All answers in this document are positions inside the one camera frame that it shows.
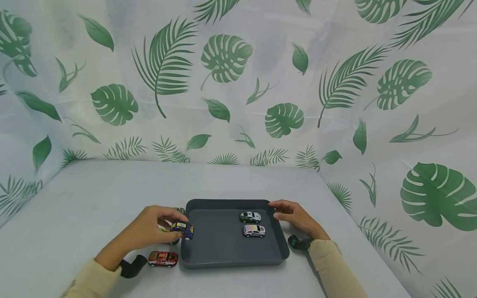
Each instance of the plastic tray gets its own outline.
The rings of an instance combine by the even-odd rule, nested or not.
[[[258,212],[265,237],[247,238],[239,219],[244,211]],[[290,255],[274,209],[267,200],[190,200],[186,216],[194,237],[181,241],[180,258],[187,269],[279,265]]]

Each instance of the curtain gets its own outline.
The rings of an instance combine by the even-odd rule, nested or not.
[[[0,225],[76,160],[296,166],[413,297],[475,297],[472,4],[7,0]]]

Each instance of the table surface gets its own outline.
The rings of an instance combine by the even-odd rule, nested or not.
[[[81,161],[59,172],[0,228],[2,297],[57,297],[85,261],[147,205],[185,207],[191,199],[287,198],[299,202],[335,240],[371,298],[406,298],[406,290],[312,170],[284,167]],[[281,224],[285,237],[297,231]],[[152,250],[179,252],[179,245]],[[187,270],[145,266],[120,279],[111,297],[325,297],[305,252],[279,266]]]

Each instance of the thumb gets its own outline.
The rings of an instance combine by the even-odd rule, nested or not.
[[[278,219],[278,220],[284,220],[284,221],[292,222],[293,221],[293,214],[275,212],[273,214],[273,218]]]
[[[182,237],[181,232],[162,232],[158,231],[157,235],[157,243],[168,243],[168,242],[174,242],[177,239]]]

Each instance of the long sleeve shirt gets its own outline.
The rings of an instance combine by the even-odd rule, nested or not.
[[[313,240],[308,252],[328,298],[368,298],[331,240]],[[108,271],[88,260],[61,298],[103,298],[121,275],[121,267]]]

